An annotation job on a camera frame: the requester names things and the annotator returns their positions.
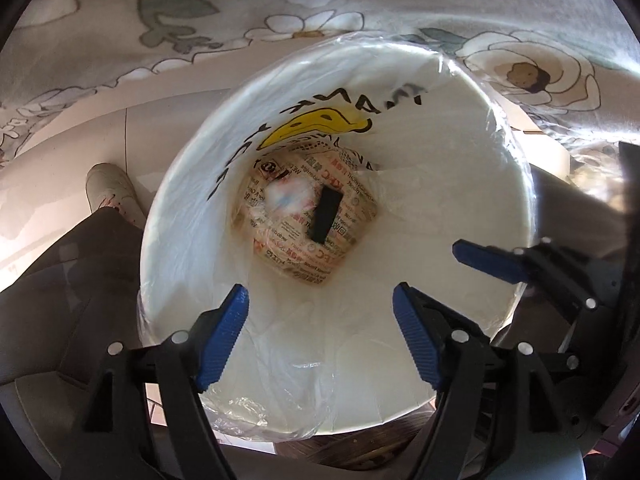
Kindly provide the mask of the black remote control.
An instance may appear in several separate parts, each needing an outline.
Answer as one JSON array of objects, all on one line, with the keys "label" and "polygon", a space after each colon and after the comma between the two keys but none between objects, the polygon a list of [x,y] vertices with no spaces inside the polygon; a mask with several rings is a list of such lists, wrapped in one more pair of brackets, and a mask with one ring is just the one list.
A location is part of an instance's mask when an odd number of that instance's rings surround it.
[{"label": "black remote control", "polygon": [[341,191],[326,185],[322,186],[307,232],[312,242],[320,245],[326,242],[340,210],[343,197],[344,194]]}]

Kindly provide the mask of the white red medicine box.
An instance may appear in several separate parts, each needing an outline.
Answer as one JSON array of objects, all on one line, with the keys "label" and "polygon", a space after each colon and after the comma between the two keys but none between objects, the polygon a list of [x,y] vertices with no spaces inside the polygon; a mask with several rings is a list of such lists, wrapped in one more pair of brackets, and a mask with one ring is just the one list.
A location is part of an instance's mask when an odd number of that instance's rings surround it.
[{"label": "white red medicine box", "polygon": [[266,216],[270,221],[279,221],[293,214],[304,214],[314,210],[317,185],[305,176],[286,176],[273,180],[264,189]]}]

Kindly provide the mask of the white shoe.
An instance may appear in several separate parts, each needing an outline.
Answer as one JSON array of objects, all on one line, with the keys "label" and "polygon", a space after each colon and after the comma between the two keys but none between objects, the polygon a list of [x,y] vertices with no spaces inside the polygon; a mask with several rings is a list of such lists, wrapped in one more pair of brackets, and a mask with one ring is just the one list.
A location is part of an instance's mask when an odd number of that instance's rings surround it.
[{"label": "white shoe", "polygon": [[119,166],[106,162],[94,165],[86,175],[85,189],[91,212],[111,208],[133,226],[144,228],[146,215],[134,186]]}]

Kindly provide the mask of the printed paper trash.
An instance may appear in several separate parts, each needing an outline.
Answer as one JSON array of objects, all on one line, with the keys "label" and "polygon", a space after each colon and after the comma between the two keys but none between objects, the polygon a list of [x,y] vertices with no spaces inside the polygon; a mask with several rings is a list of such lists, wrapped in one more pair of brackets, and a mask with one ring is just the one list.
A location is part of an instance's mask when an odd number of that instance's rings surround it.
[{"label": "printed paper trash", "polygon": [[268,266],[321,285],[378,216],[364,183],[371,170],[359,153],[326,142],[275,150],[246,175],[233,224]]}]

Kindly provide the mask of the floral bed quilt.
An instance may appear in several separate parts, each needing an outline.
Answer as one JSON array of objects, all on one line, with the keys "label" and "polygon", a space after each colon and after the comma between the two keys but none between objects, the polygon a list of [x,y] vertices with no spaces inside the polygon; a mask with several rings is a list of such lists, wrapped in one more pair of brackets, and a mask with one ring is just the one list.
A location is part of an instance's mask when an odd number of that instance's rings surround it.
[{"label": "floral bed quilt", "polygon": [[1,13],[4,162],[66,108],[128,80],[360,30],[468,61],[541,118],[639,129],[639,44],[614,0],[17,0]]}]

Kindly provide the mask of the grey trousers leg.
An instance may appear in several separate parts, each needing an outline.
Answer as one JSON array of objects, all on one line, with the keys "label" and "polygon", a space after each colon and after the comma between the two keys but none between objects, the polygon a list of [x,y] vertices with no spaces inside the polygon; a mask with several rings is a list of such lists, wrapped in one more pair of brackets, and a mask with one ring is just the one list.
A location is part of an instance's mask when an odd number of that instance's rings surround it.
[{"label": "grey trousers leg", "polygon": [[140,347],[141,242],[141,229],[101,208],[1,294],[1,406],[51,479],[107,347]]}]

